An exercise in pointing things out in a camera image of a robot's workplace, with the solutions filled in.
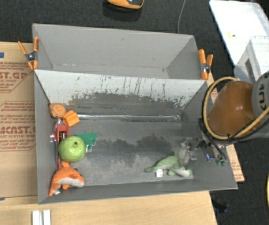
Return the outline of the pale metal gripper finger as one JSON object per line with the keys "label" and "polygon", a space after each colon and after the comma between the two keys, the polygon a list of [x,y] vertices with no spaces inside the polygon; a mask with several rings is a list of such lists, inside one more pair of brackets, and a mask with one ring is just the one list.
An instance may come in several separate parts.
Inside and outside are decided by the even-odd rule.
{"label": "pale metal gripper finger", "polygon": [[186,138],[182,143],[180,143],[180,148],[182,150],[194,150],[196,142],[196,139]]}
{"label": "pale metal gripper finger", "polygon": [[192,150],[180,150],[178,160],[180,165],[188,166],[191,161],[197,160],[197,157],[195,156],[195,152]]}

